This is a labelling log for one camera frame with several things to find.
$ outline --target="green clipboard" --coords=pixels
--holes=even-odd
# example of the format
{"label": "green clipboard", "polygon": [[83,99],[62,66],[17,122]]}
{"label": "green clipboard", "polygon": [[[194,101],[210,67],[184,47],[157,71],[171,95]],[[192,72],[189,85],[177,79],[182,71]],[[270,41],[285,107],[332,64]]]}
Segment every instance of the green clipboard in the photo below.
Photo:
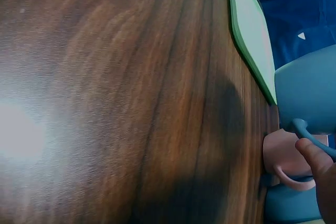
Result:
{"label": "green clipboard", "polygon": [[271,104],[277,104],[275,67],[267,24],[258,0],[230,0],[232,32],[242,57]]}

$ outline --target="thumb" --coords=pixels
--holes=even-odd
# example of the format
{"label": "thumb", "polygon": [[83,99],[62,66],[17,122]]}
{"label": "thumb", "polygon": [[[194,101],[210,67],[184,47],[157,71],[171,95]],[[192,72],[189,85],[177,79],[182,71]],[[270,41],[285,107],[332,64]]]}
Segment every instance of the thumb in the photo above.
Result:
{"label": "thumb", "polygon": [[307,138],[299,139],[295,146],[310,165],[314,178],[318,178],[333,165],[331,157]]}

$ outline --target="wood grain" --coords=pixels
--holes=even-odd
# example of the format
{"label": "wood grain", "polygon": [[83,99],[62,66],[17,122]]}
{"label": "wood grain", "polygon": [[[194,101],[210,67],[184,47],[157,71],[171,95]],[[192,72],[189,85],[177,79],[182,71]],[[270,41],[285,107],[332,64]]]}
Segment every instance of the wood grain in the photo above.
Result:
{"label": "wood grain", "polygon": [[277,113],[228,14],[228,0],[0,0],[0,104],[46,132],[34,159],[1,152],[0,222],[261,223]]}

